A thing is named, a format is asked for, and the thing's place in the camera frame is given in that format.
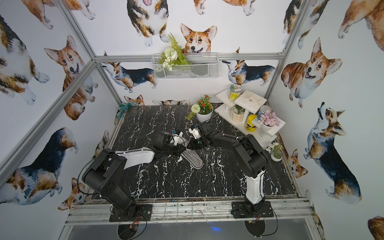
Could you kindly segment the grey canvas sneaker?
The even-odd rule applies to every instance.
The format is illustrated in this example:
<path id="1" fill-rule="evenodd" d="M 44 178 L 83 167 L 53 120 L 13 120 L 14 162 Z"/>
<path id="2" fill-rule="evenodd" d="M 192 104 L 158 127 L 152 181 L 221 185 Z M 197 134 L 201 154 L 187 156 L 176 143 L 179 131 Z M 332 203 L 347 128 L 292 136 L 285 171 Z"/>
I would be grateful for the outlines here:
<path id="1" fill-rule="evenodd" d="M 192 147 L 189 147 L 189 145 L 192 143 L 192 140 L 184 138 L 185 142 L 189 141 L 188 149 L 191 150 L 191 158 L 192 158 L 192 164 L 190 164 L 195 169 L 201 169 L 203 167 L 203 160 L 200 158 L 199 154 L 192 149 Z"/>

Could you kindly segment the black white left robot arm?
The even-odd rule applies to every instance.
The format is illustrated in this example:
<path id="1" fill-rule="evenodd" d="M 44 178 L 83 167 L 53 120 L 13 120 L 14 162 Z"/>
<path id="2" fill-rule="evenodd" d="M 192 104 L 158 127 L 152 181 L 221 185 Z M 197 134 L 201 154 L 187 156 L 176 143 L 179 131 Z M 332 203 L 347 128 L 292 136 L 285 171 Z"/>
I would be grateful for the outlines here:
<path id="1" fill-rule="evenodd" d="M 84 172 L 81 171 L 82 181 L 111 203 L 115 210 L 131 219 L 136 215 L 137 207 L 130 191 L 119 186 L 124 170 L 151 163 L 155 154 L 180 156 L 188 143 L 181 135 L 161 132 L 151 146 L 126 151 L 105 148 L 90 161 L 91 165 Z"/>

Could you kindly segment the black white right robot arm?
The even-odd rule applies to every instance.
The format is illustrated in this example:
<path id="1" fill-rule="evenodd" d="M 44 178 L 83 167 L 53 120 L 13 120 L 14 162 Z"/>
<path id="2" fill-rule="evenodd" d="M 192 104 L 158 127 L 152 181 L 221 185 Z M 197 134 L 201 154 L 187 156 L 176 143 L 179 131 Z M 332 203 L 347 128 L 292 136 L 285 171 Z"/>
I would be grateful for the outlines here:
<path id="1" fill-rule="evenodd" d="M 268 169 L 270 157 L 256 138 L 251 135 L 233 136 L 224 132 L 214 131 L 207 121 L 195 125 L 189 129 L 189 133 L 195 138 L 193 147 L 204 148 L 213 146 L 232 151 L 235 159 L 246 175 L 247 191 L 246 203 L 254 210 L 261 208 L 264 201 L 264 174 Z"/>

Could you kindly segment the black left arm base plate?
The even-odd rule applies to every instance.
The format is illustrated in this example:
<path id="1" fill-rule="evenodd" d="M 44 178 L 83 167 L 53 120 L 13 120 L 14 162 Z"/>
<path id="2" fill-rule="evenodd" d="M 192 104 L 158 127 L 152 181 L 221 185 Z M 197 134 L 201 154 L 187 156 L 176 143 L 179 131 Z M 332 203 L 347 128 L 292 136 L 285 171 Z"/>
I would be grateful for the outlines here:
<path id="1" fill-rule="evenodd" d="M 111 215 L 109 222 L 136 222 L 136 221 L 149 221 L 151 219 L 153 205 L 150 204 L 136 204 L 132 205 L 127 211 L 123 212 L 111 206 Z"/>

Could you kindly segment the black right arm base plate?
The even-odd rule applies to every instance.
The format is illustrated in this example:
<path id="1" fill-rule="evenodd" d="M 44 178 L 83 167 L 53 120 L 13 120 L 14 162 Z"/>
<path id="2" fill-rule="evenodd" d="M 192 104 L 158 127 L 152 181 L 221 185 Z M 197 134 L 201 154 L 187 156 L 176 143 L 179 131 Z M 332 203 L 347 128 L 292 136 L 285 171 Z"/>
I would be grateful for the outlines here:
<path id="1" fill-rule="evenodd" d="M 274 212 L 269 201 L 261 201 L 256 205 L 250 202 L 232 202 L 231 214 L 235 219 L 272 218 Z"/>

